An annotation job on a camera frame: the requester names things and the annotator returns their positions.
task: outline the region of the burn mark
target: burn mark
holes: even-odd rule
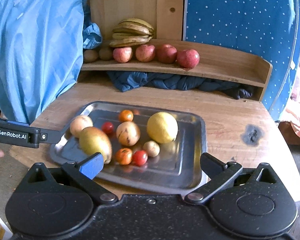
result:
[[[252,124],[246,126],[246,131],[241,135],[242,141],[250,146],[258,146],[259,140],[263,137],[263,131]]]

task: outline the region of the orange cherry tomato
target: orange cherry tomato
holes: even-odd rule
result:
[[[133,120],[133,112],[130,110],[123,110],[119,114],[120,122],[132,122]]]
[[[129,148],[123,148],[116,152],[115,160],[121,165],[128,165],[132,161],[133,152]]]

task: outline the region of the dark blue cloth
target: dark blue cloth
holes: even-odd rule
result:
[[[107,73],[114,86],[122,92],[147,86],[160,89],[198,88],[206,92],[222,91],[235,99],[250,98],[253,95],[253,87],[230,81],[152,72],[107,71]]]

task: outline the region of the lemon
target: lemon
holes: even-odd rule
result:
[[[147,133],[152,140],[158,143],[172,142],[178,134],[177,121],[169,113],[155,113],[148,120]]]

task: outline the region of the cherry tomato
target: cherry tomato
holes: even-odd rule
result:
[[[120,122],[131,122],[133,120],[133,112],[130,110],[123,110],[119,114],[119,121]]]
[[[148,155],[144,150],[136,151],[132,156],[132,161],[137,166],[142,166],[143,164],[145,164],[147,162],[147,159]]]
[[[132,150],[123,148],[116,152],[115,160],[121,165],[128,165],[132,161]]]
[[[105,134],[110,134],[113,132],[114,128],[113,128],[113,124],[111,122],[105,122],[102,127],[101,130],[103,130],[103,132]]]

